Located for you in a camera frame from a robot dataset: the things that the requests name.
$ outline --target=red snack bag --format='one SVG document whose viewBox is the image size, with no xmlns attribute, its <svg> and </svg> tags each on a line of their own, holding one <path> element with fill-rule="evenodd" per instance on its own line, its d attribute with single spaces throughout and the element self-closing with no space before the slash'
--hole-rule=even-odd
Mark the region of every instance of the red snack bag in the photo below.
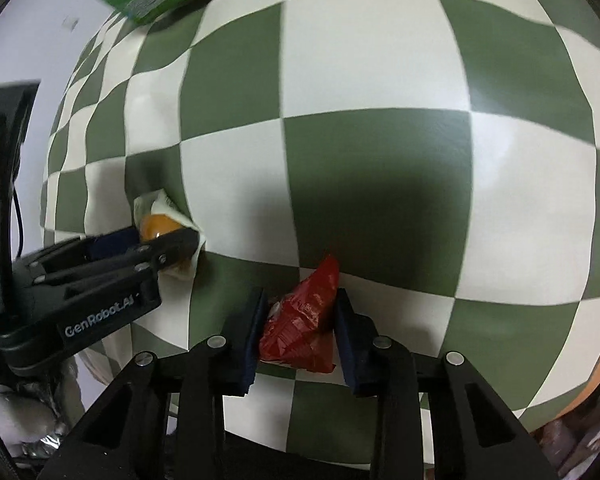
<svg viewBox="0 0 600 480">
<path fill-rule="evenodd" d="M 317 269 L 274 306 L 260 339 L 260 359 L 333 372 L 331 311 L 340 266 L 328 255 Z"/>
</svg>

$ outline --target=white wall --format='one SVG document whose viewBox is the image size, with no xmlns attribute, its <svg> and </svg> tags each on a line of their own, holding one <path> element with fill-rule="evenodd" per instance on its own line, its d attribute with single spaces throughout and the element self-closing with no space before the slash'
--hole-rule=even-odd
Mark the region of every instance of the white wall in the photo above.
<svg viewBox="0 0 600 480">
<path fill-rule="evenodd" d="M 111 12 L 100 0 L 11 0 L 0 14 L 0 83 L 41 80 L 16 181 L 24 224 L 24 253 L 42 247 L 43 166 L 64 86 L 84 46 Z M 15 256 L 15 217 L 11 222 L 11 240 Z"/>
</svg>

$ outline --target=screw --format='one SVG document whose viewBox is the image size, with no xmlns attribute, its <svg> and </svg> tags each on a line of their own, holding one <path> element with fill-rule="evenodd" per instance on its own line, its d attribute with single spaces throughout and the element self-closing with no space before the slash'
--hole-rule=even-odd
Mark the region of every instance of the screw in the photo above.
<svg viewBox="0 0 600 480">
<path fill-rule="evenodd" d="M 210 348 L 222 348 L 226 345 L 226 339 L 221 335 L 213 335 L 206 340 L 206 344 L 209 345 Z"/>
<path fill-rule="evenodd" d="M 391 348 L 391 338 L 385 335 L 379 335 L 378 337 L 374 338 L 374 346 L 383 350 Z"/>
<path fill-rule="evenodd" d="M 446 362 L 453 366 L 460 366 L 464 363 L 464 356 L 460 352 L 449 352 L 446 355 Z"/>
<path fill-rule="evenodd" d="M 147 366 L 154 360 L 153 354 L 151 352 L 140 352 L 135 358 L 134 361 L 138 366 Z"/>
</svg>

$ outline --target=green and white checkered cloth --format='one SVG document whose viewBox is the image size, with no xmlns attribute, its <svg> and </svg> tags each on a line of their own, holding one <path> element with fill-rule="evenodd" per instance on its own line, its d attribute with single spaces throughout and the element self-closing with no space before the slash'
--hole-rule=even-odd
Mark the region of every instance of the green and white checkered cloth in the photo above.
<svg viewBox="0 0 600 480">
<path fill-rule="evenodd" d="M 217 333 L 252 285 L 282 295 L 325 251 L 354 309 L 412 351 L 465 354 L 522 423 L 566 407 L 600 357 L 600 21 L 585 0 L 213 0 L 114 15 L 59 107 L 45 243 L 131 224 L 164 188 L 204 230 L 195 282 L 88 351 Z M 375 399 L 263 365 L 228 430 L 370 461 Z M 425 461 L 433 462 L 422 400 Z"/>
</svg>

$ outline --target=food item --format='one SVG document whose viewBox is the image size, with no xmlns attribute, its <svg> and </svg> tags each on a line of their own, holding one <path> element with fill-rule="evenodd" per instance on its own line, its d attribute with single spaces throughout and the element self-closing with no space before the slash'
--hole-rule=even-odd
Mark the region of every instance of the food item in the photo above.
<svg viewBox="0 0 600 480">
<path fill-rule="evenodd" d="M 166 274 L 180 280 L 193 280 L 205 237 L 194 222 L 178 211 L 163 189 L 146 193 L 134 200 L 134 223 L 140 231 L 140 240 L 143 242 L 183 227 L 198 231 L 200 243 L 193 258 L 164 270 Z"/>
<path fill-rule="evenodd" d="M 333 303 L 340 266 L 331 255 L 298 286 L 275 304 L 260 339 L 260 359 L 333 372 Z"/>
</svg>

